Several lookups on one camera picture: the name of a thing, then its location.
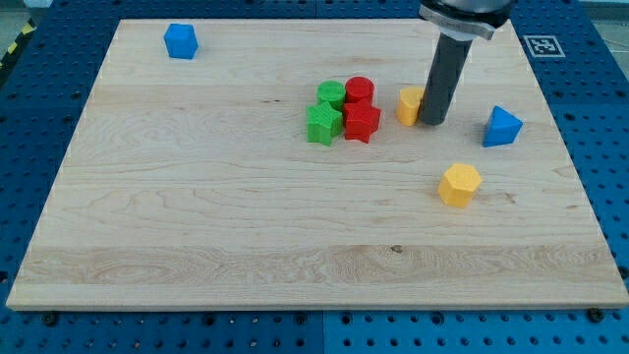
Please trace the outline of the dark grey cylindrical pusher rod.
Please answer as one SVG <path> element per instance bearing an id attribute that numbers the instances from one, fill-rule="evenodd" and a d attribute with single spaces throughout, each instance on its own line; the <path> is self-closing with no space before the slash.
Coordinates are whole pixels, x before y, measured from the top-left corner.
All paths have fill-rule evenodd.
<path id="1" fill-rule="evenodd" d="M 419 110 L 424 124 L 438 126 L 444 122 L 471 45 L 472 40 L 456 40 L 443 33 L 439 36 Z"/>

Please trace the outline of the silver grey tool mount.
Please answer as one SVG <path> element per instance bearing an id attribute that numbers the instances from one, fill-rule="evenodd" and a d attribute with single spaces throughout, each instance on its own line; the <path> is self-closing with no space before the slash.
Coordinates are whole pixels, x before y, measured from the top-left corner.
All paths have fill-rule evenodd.
<path id="1" fill-rule="evenodd" d="M 423 0 L 419 16 L 453 39 L 491 40 L 514 6 L 514 0 Z"/>

